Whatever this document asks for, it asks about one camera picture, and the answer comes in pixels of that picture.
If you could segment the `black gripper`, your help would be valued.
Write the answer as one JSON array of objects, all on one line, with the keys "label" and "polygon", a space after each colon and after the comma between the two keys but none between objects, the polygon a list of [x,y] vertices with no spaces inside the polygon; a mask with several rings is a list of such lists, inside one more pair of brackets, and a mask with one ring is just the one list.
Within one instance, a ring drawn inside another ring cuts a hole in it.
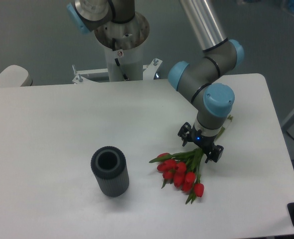
[{"label": "black gripper", "polygon": [[194,123],[193,128],[191,128],[191,125],[185,122],[178,131],[177,136],[181,138],[183,147],[188,142],[194,142],[202,148],[207,156],[205,163],[208,163],[208,161],[217,163],[224,151],[223,146],[214,144],[216,130],[205,128],[199,123]]}]

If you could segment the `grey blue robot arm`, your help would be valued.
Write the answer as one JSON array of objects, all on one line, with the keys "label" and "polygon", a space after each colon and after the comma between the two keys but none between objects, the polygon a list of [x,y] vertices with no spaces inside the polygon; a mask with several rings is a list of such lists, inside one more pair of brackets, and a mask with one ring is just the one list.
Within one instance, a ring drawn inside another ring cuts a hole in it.
[{"label": "grey blue robot arm", "polygon": [[[233,90],[218,79],[242,62],[244,50],[238,41],[227,38],[210,1],[180,4],[204,56],[196,65],[180,61],[168,74],[172,87],[198,111],[194,124],[184,124],[178,136],[200,147],[207,160],[217,162],[223,147],[214,141],[235,100]],[[143,79],[140,47],[148,38],[149,23],[133,0],[74,0],[67,11],[82,33],[93,32],[105,48],[111,82]]]}]

